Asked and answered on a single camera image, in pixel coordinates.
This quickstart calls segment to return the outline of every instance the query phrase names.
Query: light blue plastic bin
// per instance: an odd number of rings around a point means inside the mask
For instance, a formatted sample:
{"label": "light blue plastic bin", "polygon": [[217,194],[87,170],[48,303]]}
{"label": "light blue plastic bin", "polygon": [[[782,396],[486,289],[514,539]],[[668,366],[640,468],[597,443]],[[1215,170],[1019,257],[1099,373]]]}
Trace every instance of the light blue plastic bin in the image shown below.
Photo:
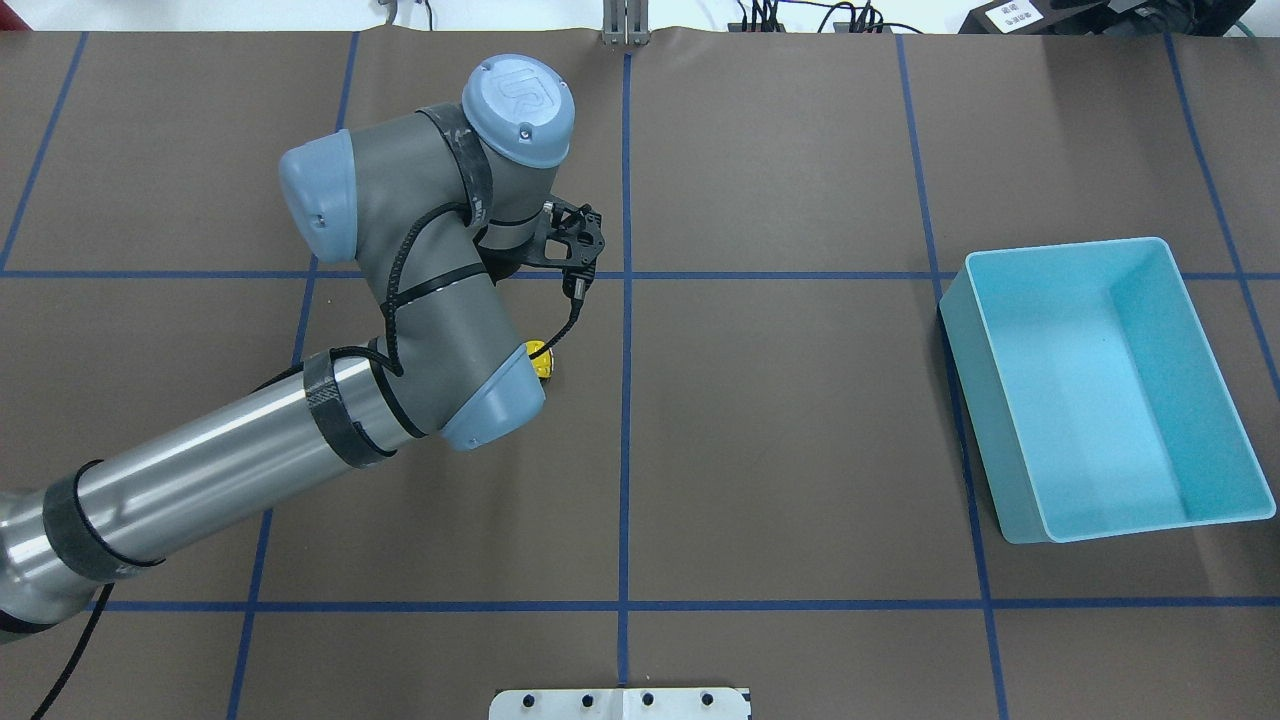
{"label": "light blue plastic bin", "polygon": [[941,309],[1009,542],[1275,515],[1165,241],[974,252]]}

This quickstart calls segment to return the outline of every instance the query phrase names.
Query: ur robot arm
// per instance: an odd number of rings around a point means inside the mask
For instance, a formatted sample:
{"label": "ur robot arm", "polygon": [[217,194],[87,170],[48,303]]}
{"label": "ur robot arm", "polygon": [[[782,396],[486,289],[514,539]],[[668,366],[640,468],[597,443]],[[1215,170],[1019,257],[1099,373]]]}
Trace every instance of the ur robot arm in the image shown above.
{"label": "ur robot arm", "polygon": [[[554,70],[499,55],[472,72],[461,105],[285,152],[298,229],[321,261],[360,265],[387,333],[46,491],[0,495],[0,642],[415,438],[471,450],[536,415],[543,389],[494,284],[521,265],[558,269],[571,322],[581,309],[600,218],[549,195],[573,114]],[[554,259],[548,242],[564,246]]]}

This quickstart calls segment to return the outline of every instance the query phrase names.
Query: black tape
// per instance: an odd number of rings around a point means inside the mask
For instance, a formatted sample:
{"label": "black tape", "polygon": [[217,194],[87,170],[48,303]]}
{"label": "black tape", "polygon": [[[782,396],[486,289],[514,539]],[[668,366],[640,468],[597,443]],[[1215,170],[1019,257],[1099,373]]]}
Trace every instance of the black tape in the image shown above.
{"label": "black tape", "polygon": [[333,357],[328,352],[312,355],[302,364],[302,388],[311,419],[343,462],[352,468],[369,468],[396,455],[374,445],[360,423],[351,419],[333,374]]}
{"label": "black tape", "polygon": [[484,266],[484,263],[472,263],[470,265],[462,265],[461,268],[453,268],[448,273],[442,273],[429,281],[422,281],[408,290],[402,290],[401,292],[396,293],[396,297],[388,300],[387,302],[383,302],[381,305],[383,315],[387,315],[392,310],[403,307],[420,297],[431,295],[438,290],[444,290],[453,283],[458,283],[467,278],[475,275],[484,275],[488,273],[489,269]]}
{"label": "black tape", "polygon": [[44,623],[28,623],[19,618],[9,615],[4,610],[0,610],[0,633],[13,633],[15,635],[33,635],[52,628],[54,625],[46,625]]}
{"label": "black tape", "polygon": [[453,152],[453,160],[458,164],[458,174],[462,176],[462,191],[467,193],[467,205],[471,208],[471,218],[467,227],[480,227],[489,223],[489,209],[493,208],[493,169],[489,167],[489,158],[484,154],[484,145],[480,136],[467,122],[462,108],[444,102],[430,108],[419,108],[440,131],[440,137]]}
{"label": "black tape", "polygon": [[63,478],[45,491],[42,519],[45,537],[58,557],[77,575],[97,583],[114,583],[155,568],[164,560],[134,560],[111,550],[88,523],[79,503],[79,479],[101,462],[86,462],[74,475]]}

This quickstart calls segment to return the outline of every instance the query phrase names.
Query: white label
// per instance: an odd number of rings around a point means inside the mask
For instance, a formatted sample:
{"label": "white label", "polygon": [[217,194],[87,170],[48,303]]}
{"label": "white label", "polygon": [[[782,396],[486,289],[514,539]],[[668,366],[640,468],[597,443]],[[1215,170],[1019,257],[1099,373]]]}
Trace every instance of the white label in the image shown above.
{"label": "white label", "polygon": [[987,10],[987,17],[991,18],[991,22],[996,23],[1000,32],[1014,32],[1020,27],[1027,27],[1036,20],[1044,19],[1044,15],[1039,14],[1039,10],[1036,9],[1036,5],[1032,5],[1030,0],[1005,3],[998,8]]}

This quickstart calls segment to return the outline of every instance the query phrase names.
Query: blue tape line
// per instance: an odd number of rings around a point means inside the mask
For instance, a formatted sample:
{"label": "blue tape line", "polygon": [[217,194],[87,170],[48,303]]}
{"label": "blue tape line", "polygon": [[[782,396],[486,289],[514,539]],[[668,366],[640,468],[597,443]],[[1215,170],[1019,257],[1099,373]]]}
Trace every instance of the blue tape line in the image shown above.
{"label": "blue tape line", "polygon": [[634,612],[820,612],[877,610],[982,610],[980,600],[643,600]]}
{"label": "blue tape line", "polygon": [[[920,138],[915,126],[915,108],[911,104],[911,76],[906,67],[906,49],[902,36],[893,36],[897,46],[897,69],[902,78],[902,106],[906,111],[906,129],[911,140],[911,161],[915,165],[915,188],[920,201],[920,220],[924,224],[924,245],[929,254],[929,270],[933,277],[934,301],[942,300],[942,275],[938,272],[938,252],[933,241],[933,219],[929,215],[929,193],[924,182],[924,161],[920,158]],[[983,624],[987,629],[987,653],[991,656],[991,679],[996,693],[996,710],[1001,720],[1009,719],[1009,702],[1005,693],[1005,670],[1000,661],[1000,639],[996,635],[996,614],[991,606],[991,583],[987,578],[987,553],[982,543],[982,525],[978,519],[978,501],[973,482],[969,443],[964,433],[964,414],[960,409],[960,382],[951,346],[943,338],[942,346],[947,363],[947,392],[951,396],[951,419],[955,424],[956,441],[960,443],[960,460],[964,470],[965,493],[969,506],[969,534],[973,538],[974,565],[978,571],[978,588],[982,593]]]}
{"label": "blue tape line", "polygon": [[[191,601],[191,600],[113,600],[106,603],[111,612],[244,612],[247,602]],[[84,607],[93,609],[93,603]]]}
{"label": "blue tape line", "polygon": [[1280,597],[1046,597],[993,600],[997,610],[1088,610],[1110,607],[1280,607]]}
{"label": "blue tape line", "polygon": [[1174,73],[1174,87],[1178,88],[1178,101],[1183,106],[1183,119],[1187,122],[1187,135],[1192,140],[1192,150],[1196,151],[1196,161],[1199,163],[1201,174],[1204,177],[1204,187],[1208,190],[1208,199],[1213,204],[1213,214],[1217,215],[1217,225],[1222,231],[1222,241],[1226,243],[1226,252],[1231,256],[1231,266],[1235,268],[1235,277],[1240,283],[1240,293],[1244,295],[1244,306],[1249,311],[1249,322],[1253,324],[1253,333],[1258,338],[1262,348],[1262,359],[1266,361],[1267,373],[1271,375],[1271,389],[1280,397],[1280,373],[1276,372],[1275,357],[1271,355],[1271,345],[1267,342],[1267,333],[1262,328],[1262,318],[1253,304],[1253,293],[1249,291],[1249,281],[1244,274],[1244,264],[1235,247],[1235,238],[1231,236],[1231,225],[1226,222],[1226,210],[1222,209],[1222,200],[1217,193],[1217,183],[1213,182],[1213,173],[1208,169],[1208,160],[1204,158],[1204,147],[1201,145],[1199,133],[1196,131],[1196,120],[1192,117],[1192,105],[1187,99],[1187,86],[1183,83],[1183,70],[1178,64],[1178,51],[1174,49],[1174,36],[1165,33],[1165,54],[1169,55],[1169,69]]}
{"label": "blue tape line", "polygon": [[632,273],[637,281],[928,281],[933,279],[933,273],[916,272],[829,272],[829,270],[749,270],[749,272],[717,272],[717,270],[641,270]]}
{"label": "blue tape line", "polygon": [[297,281],[306,270],[4,270],[14,279],[268,279]]}
{"label": "blue tape line", "polygon": [[618,684],[630,676],[631,597],[631,54],[622,56],[622,421],[618,461]]}
{"label": "blue tape line", "polygon": [[9,234],[4,238],[4,249],[0,249],[0,270],[9,264],[9,255],[18,241],[18,228],[22,225],[22,217],[27,214],[27,201],[31,200],[31,191],[36,188],[36,177],[40,176],[40,167],[45,164],[45,152],[54,140],[54,128],[58,127],[58,118],[63,114],[63,105],[67,104],[67,95],[72,90],[72,79],[76,69],[79,68],[81,56],[84,54],[84,45],[88,42],[88,32],[82,32],[79,42],[76,44],[76,53],[72,54],[72,63],[67,67],[67,76],[63,78],[63,87],[58,91],[58,100],[54,102],[54,111],[49,115],[49,124],[45,126],[45,135],[40,138],[40,147],[36,149],[36,159],[31,161],[31,172],[27,173],[27,184],[22,187],[22,196],[18,199],[18,209],[13,213],[13,222],[9,223]]}
{"label": "blue tape line", "polygon": [[[113,600],[108,612],[244,612],[250,602]],[[993,610],[1107,610],[1143,607],[1280,607],[1276,596],[992,598]],[[259,601],[253,614],[485,614],[485,612],[882,612],[978,611],[978,598],[929,600],[517,600],[517,601]]]}
{"label": "blue tape line", "polygon": [[[626,273],[602,270],[598,281],[621,281]],[[941,279],[954,279],[956,273],[938,273]],[[358,281],[360,270],[0,270],[0,278],[12,279],[232,279],[232,281],[301,281],[307,278]],[[934,274],[914,270],[636,270],[634,281],[928,281]],[[1280,281],[1280,273],[1244,273],[1249,281]],[[521,270],[518,281],[559,281],[557,270]],[[1183,273],[1184,281],[1239,281],[1236,273]]]}
{"label": "blue tape line", "polygon": [[616,612],[612,600],[531,600],[498,602],[259,602],[257,612],[388,612],[388,614],[457,614],[457,612]]}
{"label": "blue tape line", "polygon": [[929,214],[929,191],[924,184],[924,160],[920,156],[920,136],[915,128],[915,106],[911,102],[911,74],[906,69],[906,49],[902,36],[895,35],[897,46],[897,72],[902,78],[902,109],[906,113],[906,133],[911,140],[911,164],[915,167],[915,196],[920,204],[920,223],[924,227],[924,247],[929,254],[929,273],[933,292],[942,296],[942,281],[938,277],[938,251],[933,245],[933,217]]}
{"label": "blue tape line", "polygon": [[[351,96],[351,79],[356,72],[356,53],[360,49],[360,32],[351,33],[351,42],[347,46],[347,68],[342,78],[342,92],[338,99],[338,117],[334,119],[334,132],[343,128],[347,122],[347,99]],[[306,345],[307,323],[311,318],[311,299],[315,295],[319,260],[315,255],[307,263],[307,284],[302,291],[302,307],[298,311],[298,331],[293,337],[293,364],[302,361],[302,348]],[[244,688],[244,671],[248,667],[248,651],[253,639],[253,619],[257,612],[257,597],[262,587],[262,568],[266,564],[266,548],[271,539],[273,511],[268,509],[262,512],[262,524],[259,527],[257,547],[253,552],[253,574],[248,585],[248,605],[244,610],[244,623],[241,628],[241,644],[236,653],[236,673],[232,676],[230,698],[227,702],[227,719],[234,720],[239,712],[239,698]]]}
{"label": "blue tape line", "polygon": [[239,712],[239,698],[244,689],[244,670],[248,669],[248,648],[253,641],[253,603],[262,584],[262,564],[266,561],[266,541],[271,534],[271,511],[262,512],[262,524],[257,529],[257,548],[253,552],[253,573],[250,577],[248,601],[244,602],[244,619],[241,621],[241,642],[236,650],[236,670],[232,674],[230,697],[227,701],[227,717],[234,719]]}

